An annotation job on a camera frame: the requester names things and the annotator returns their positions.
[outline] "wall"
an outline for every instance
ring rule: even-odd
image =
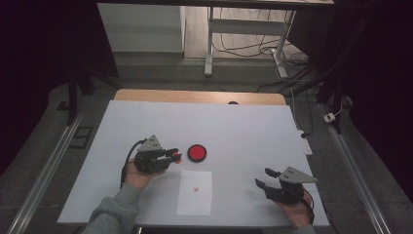
[[[113,52],[183,52],[184,7],[98,4]]]

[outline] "white paper sheet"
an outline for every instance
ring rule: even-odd
[[[182,171],[177,214],[210,216],[211,203],[212,172]]]

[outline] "white table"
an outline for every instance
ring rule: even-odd
[[[282,211],[256,187],[258,178],[280,186],[264,169],[292,166],[311,175],[288,106],[117,101],[109,103],[90,152],[58,219],[87,223],[100,200],[119,190],[121,169],[138,140],[155,134],[164,149],[178,148],[183,162],[151,181],[139,201],[140,226],[287,226]],[[207,150],[195,164],[190,145]],[[181,171],[212,172],[211,216],[177,215]],[[317,187],[315,225],[328,225]]]

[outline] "wooden board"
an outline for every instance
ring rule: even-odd
[[[280,94],[160,91],[160,90],[120,90],[115,100],[139,100],[157,102],[222,103],[236,101],[238,104],[285,105]]]

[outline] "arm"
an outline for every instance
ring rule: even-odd
[[[122,189],[114,198],[104,198],[91,215],[90,223],[83,234],[131,233],[138,214],[140,192],[149,181],[163,172],[145,175],[133,163],[127,166],[127,174]]]
[[[104,198],[91,215],[84,234],[131,233],[141,189],[124,183],[115,198]]]
[[[307,191],[305,191],[303,199],[308,204],[313,202]],[[316,234],[313,225],[310,224],[310,214],[301,202],[291,205],[275,203],[280,206],[291,226],[296,229],[291,234]]]

